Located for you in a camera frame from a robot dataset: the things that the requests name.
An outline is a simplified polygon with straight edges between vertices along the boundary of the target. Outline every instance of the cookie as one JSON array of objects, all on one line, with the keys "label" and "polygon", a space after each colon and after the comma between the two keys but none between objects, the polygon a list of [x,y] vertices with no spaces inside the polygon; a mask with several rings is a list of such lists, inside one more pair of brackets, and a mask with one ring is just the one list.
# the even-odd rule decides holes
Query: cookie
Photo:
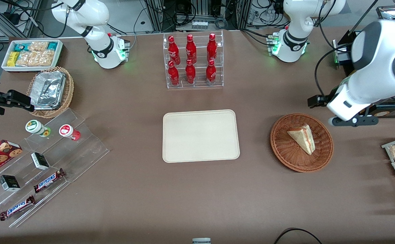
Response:
[{"label": "cookie", "polygon": [[22,151],[23,150],[21,150],[21,149],[15,149],[15,150],[13,150],[12,152],[9,153],[9,156],[13,158],[13,157],[19,155]]},{"label": "cookie", "polygon": [[6,156],[6,155],[0,155],[0,163],[5,162],[7,160],[7,158],[8,158],[8,156]]},{"label": "cookie", "polygon": [[3,143],[0,145],[0,151],[2,151],[2,152],[4,152],[4,153],[9,152],[9,150],[10,150],[11,148],[12,148],[12,146],[9,145],[9,144],[7,144],[6,142],[3,142]]}]

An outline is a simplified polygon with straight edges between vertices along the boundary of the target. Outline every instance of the coca-cola bottle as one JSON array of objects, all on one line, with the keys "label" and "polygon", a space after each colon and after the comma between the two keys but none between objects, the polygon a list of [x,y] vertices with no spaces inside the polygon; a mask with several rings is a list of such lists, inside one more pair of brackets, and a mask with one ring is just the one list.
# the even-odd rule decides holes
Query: coca-cola bottle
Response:
[{"label": "coca-cola bottle", "polygon": [[214,66],[214,60],[211,59],[208,62],[208,67],[206,68],[206,83],[208,85],[214,85],[214,83],[216,82],[216,72],[217,69]]},{"label": "coca-cola bottle", "polygon": [[208,62],[217,58],[217,43],[216,43],[216,35],[214,33],[210,34],[210,41],[208,42],[208,46],[206,46],[207,56],[206,59]]},{"label": "coca-cola bottle", "polygon": [[196,63],[197,62],[197,51],[196,51],[196,44],[193,41],[192,34],[187,35],[187,46],[185,47],[185,50],[187,51],[187,58],[191,59],[193,64]]},{"label": "coca-cola bottle", "polygon": [[179,57],[179,48],[175,43],[175,38],[173,36],[168,37],[169,40],[169,56],[171,60],[175,62],[175,65],[179,65],[181,63],[181,58]]},{"label": "coca-cola bottle", "polygon": [[169,78],[171,80],[171,84],[173,86],[179,86],[178,69],[175,67],[175,64],[172,60],[169,60],[168,65],[169,65],[168,73],[169,73]]},{"label": "coca-cola bottle", "polygon": [[187,59],[187,67],[185,67],[185,73],[187,73],[187,82],[193,85],[196,82],[196,69],[194,68],[193,61]]}]

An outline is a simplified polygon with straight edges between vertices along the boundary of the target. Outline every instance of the teal package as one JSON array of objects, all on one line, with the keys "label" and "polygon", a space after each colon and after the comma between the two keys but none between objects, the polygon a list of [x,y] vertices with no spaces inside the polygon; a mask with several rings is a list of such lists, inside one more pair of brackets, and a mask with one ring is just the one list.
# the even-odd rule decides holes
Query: teal package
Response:
[{"label": "teal package", "polygon": [[14,51],[15,52],[29,51],[29,46],[30,46],[30,43],[16,44],[15,48],[14,48]]},{"label": "teal package", "polygon": [[47,49],[56,50],[58,43],[49,43]]}]

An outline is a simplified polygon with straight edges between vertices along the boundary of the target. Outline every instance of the small black box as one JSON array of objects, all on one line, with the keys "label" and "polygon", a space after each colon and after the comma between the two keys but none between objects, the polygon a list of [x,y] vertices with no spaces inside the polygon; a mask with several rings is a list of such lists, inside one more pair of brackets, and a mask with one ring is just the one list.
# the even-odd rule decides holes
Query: small black box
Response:
[{"label": "small black box", "polygon": [[32,156],[32,161],[35,164],[35,167],[41,170],[48,170],[48,168],[50,168],[50,165],[48,164],[44,155],[42,155],[41,153],[34,152],[31,154],[31,156]]},{"label": "small black box", "polygon": [[0,184],[3,189],[7,191],[18,191],[20,189],[20,185],[15,176],[0,176]]}]

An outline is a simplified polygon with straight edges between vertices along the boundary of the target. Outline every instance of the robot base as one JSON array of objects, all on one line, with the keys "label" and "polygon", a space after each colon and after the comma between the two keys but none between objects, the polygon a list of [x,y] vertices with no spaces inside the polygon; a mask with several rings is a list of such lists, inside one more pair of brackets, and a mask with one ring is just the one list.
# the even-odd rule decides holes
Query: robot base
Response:
[{"label": "robot base", "polygon": [[300,59],[301,55],[306,51],[307,43],[304,44],[302,50],[292,51],[290,47],[284,43],[283,34],[286,32],[285,29],[274,32],[272,36],[267,37],[267,44],[273,45],[268,47],[268,53],[270,56],[276,56],[283,62],[295,62]]},{"label": "robot base", "polygon": [[115,68],[122,62],[128,61],[130,43],[128,41],[125,42],[125,40],[119,37],[112,36],[110,38],[113,40],[114,48],[105,58],[99,58],[92,52],[95,61],[98,62],[102,68]]}]

